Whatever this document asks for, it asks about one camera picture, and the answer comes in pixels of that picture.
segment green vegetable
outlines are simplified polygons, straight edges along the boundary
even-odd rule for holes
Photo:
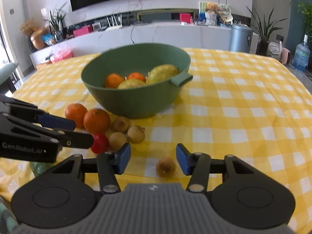
[[[39,162],[29,162],[30,168],[34,173],[35,177],[49,170],[54,165],[52,163],[39,163]]]

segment plastic bag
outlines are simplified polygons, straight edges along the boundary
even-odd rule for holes
[[[266,55],[279,61],[282,49],[283,49],[282,42],[280,42],[279,44],[271,42],[268,46]]]
[[[46,35],[43,35],[41,37],[41,39],[49,46],[51,45],[54,45],[57,43],[57,41],[55,40],[54,36],[52,34],[46,34]]]

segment tangerine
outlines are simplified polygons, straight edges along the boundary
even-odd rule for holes
[[[127,80],[128,79],[137,79],[137,80],[140,80],[142,82],[146,81],[145,76],[139,72],[131,73],[130,75],[127,76]]]
[[[123,81],[124,78],[122,78],[120,75],[110,74],[106,77],[104,86],[106,88],[117,88]]]
[[[76,123],[76,128],[83,129],[83,118],[87,111],[82,104],[70,104],[65,110],[65,118],[73,120]]]
[[[85,114],[83,125],[92,135],[104,134],[110,127],[110,116],[102,109],[93,108]]]

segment tile floor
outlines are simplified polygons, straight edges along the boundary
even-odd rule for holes
[[[299,79],[300,82],[302,82],[302,84],[308,89],[308,91],[312,94],[312,81],[306,76],[306,75],[310,75],[312,76],[312,73],[308,72],[307,70],[305,72],[300,71],[298,69],[293,69],[290,68],[289,66],[286,66],[286,68],[288,68],[288,70],[294,74],[294,76],[296,78]]]

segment red box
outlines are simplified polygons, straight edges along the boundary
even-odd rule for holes
[[[189,14],[189,13],[180,13],[180,22],[191,24],[192,23],[191,14]]]
[[[75,37],[78,37],[78,36],[81,36],[81,35],[85,35],[85,34],[88,34],[90,32],[93,32],[93,27],[92,26],[84,26],[78,30],[74,30],[74,36]]]

